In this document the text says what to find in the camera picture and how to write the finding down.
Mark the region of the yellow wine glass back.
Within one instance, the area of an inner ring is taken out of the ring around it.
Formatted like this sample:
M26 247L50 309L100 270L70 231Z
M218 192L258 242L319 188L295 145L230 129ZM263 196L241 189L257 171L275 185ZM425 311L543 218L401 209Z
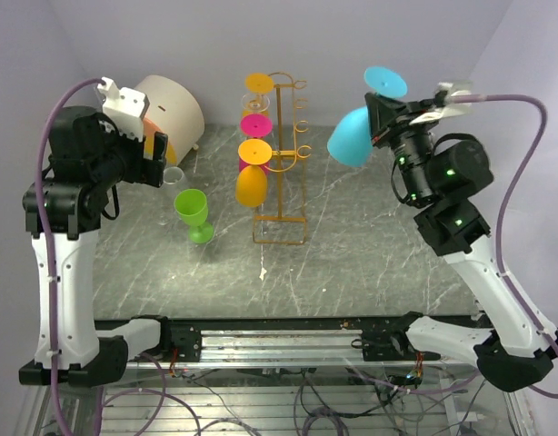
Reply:
M271 146L261 139L248 139L238 147L238 156L243 163L235 186L236 201L249 208L265 202L267 176L264 167L270 162Z

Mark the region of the white half-round box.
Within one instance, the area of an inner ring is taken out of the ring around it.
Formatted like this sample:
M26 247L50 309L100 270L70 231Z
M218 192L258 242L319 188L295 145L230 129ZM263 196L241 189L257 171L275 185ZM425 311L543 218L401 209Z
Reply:
M135 90L149 100L144 116L144 153L153 155L156 132L166 134L166 165L177 166L191 149L198 148L197 142L204 134L204 116L198 102L182 85L156 74L145 77Z

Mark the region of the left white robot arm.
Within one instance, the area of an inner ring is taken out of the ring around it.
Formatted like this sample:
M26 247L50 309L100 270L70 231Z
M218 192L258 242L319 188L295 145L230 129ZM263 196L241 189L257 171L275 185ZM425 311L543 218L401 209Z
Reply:
M169 321L162 315L134 317L113 330L95 327L93 266L108 195L120 182L160 187L165 134L157 134L144 157L140 114L67 106L48 135L52 176L41 177L23 197L40 287L40 332L33 360L18 372L23 385L66 382L91 388L119 381L141 353L154 361L173 351Z

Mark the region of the blue plastic wine glass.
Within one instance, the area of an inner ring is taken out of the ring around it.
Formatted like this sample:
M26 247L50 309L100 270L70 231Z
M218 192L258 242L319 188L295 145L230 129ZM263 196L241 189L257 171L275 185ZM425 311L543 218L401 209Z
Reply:
M394 70L370 66L364 71L364 81L377 94L400 98L407 94L405 80ZM369 112L366 105L354 109L342 118L327 141L327 151L336 162L349 166L363 166L373 150Z

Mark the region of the aluminium mounting rail frame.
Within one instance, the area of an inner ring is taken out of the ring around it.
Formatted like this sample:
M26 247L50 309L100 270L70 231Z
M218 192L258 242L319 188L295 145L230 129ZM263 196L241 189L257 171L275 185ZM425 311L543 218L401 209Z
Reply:
M398 316L172 319L162 356L177 368L320 367L413 362L390 340Z

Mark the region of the green plastic wine glass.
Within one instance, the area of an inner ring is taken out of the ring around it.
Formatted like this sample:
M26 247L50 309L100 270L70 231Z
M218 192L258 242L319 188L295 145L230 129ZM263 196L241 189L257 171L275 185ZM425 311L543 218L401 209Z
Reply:
M214 236L214 227L208 222L208 202L198 189L181 191L174 199L174 210L188 226L188 238L198 244L208 243Z

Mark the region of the clear wine glass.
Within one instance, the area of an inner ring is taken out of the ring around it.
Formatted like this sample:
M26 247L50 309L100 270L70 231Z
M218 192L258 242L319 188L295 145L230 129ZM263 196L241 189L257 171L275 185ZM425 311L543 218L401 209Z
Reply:
M176 187L181 186L185 182L184 171L177 167L168 167L163 172L163 186Z
M248 93L242 97L242 117L249 114L269 116L270 99L267 94Z

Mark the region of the yellow wine glass front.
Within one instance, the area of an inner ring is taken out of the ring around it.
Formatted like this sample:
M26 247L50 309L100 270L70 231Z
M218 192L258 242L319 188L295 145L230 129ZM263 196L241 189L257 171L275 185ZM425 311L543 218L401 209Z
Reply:
M244 80L248 93L269 94L274 90L274 80L268 74L253 73L246 76Z

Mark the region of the yellow wine glass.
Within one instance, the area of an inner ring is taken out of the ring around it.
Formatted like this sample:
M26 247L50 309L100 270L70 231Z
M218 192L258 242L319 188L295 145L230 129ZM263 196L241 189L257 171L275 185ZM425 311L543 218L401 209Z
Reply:
M236 201L249 208L265 202L267 176L264 167L270 162L271 146L261 139L248 139L238 147L238 156L243 163L235 186Z
M268 74L253 73L246 76L244 80L248 93L269 94L274 90L274 80Z

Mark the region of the pink plastic wine glass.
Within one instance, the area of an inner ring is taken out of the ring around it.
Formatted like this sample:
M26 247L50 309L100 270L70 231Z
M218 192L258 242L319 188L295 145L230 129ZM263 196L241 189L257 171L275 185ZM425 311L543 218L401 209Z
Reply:
M240 127L246 139L238 147L239 171L247 165L254 165L268 174L273 149L264 138L272 131L271 120L263 114L248 114L241 120Z

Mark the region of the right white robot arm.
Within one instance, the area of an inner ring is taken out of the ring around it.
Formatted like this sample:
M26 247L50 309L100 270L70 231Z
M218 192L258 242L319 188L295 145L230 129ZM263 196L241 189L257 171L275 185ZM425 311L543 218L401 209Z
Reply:
M453 102L446 92L410 103L376 93L364 100L371 143L393 152L407 190L401 202L420 211L418 232L462 278L491 323L468 328L408 312L390 333L390 352L402 360L417 352L456 359L507 392L542 381L558 360L558 327L506 269L502 246L470 200L493 182L483 145L465 133L433 139L430 131L439 122L433 110Z

